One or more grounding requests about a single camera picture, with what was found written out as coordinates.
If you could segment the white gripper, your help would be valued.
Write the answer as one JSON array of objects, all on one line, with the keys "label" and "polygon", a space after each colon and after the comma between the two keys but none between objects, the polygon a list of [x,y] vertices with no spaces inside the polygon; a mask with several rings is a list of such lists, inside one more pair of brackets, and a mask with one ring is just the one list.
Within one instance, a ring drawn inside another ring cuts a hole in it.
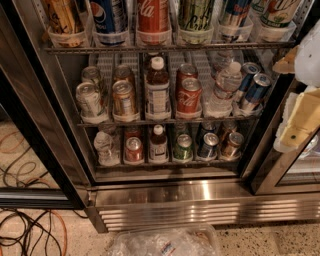
[{"label": "white gripper", "polygon": [[302,93],[290,93],[273,148],[281,153],[296,150],[320,126],[320,20],[302,39],[277,61],[272,70],[294,74],[307,87]]}]

